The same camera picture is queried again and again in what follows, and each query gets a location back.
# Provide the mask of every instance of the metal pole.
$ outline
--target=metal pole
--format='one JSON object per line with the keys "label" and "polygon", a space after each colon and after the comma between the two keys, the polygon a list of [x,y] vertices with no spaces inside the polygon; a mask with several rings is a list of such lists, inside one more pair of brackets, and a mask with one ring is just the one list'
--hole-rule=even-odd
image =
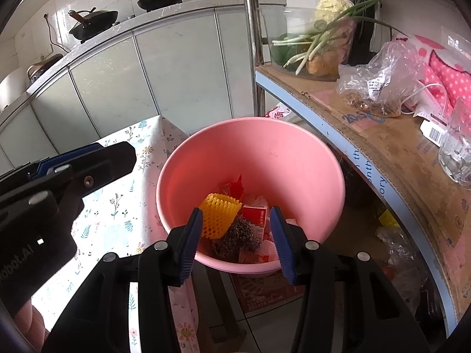
{"label": "metal pole", "polygon": [[250,68],[252,75],[253,113],[265,116],[265,91],[255,82],[255,68],[263,65],[262,31],[258,0],[243,0],[246,7],[247,34],[249,37]]}

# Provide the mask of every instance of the pink bucket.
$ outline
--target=pink bucket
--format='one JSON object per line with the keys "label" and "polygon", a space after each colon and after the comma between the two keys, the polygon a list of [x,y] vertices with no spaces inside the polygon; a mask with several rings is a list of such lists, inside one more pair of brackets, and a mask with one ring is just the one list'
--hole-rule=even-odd
{"label": "pink bucket", "polygon": [[[171,154],[157,183],[157,209],[167,232],[186,224],[191,211],[222,184],[242,174],[244,192],[295,218],[308,239],[324,242],[343,208],[342,171],[329,148],[310,132],[278,119],[239,118],[192,135]],[[241,274],[280,269],[280,261],[235,264],[212,257],[200,242],[196,260]]]}

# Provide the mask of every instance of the pan handle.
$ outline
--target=pan handle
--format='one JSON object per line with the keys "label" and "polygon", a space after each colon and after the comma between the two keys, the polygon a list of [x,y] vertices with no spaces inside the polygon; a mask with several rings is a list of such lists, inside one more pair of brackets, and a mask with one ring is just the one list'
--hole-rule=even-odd
{"label": "pan handle", "polygon": [[84,24],[84,25],[89,25],[90,24],[86,19],[84,19],[81,15],[79,15],[74,10],[69,11],[69,16],[72,17],[73,19],[77,20],[81,24]]}

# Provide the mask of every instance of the human hand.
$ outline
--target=human hand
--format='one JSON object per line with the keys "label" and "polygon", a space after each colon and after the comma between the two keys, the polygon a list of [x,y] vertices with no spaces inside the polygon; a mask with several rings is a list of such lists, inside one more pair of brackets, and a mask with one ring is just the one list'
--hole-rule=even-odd
{"label": "human hand", "polygon": [[13,317],[13,321],[33,348],[40,352],[49,332],[44,326],[41,313],[32,306],[31,299]]}

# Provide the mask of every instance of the yellow foam net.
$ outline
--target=yellow foam net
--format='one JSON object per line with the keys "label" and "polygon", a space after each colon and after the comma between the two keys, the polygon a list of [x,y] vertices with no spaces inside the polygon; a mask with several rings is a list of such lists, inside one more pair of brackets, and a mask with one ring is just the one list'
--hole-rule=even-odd
{"label": "yellow foam net", "polygon": [[220,239],[228,231],[242,203],[227,195],[209,194],[199,206],[203,211],[203,233],[208,239]]}

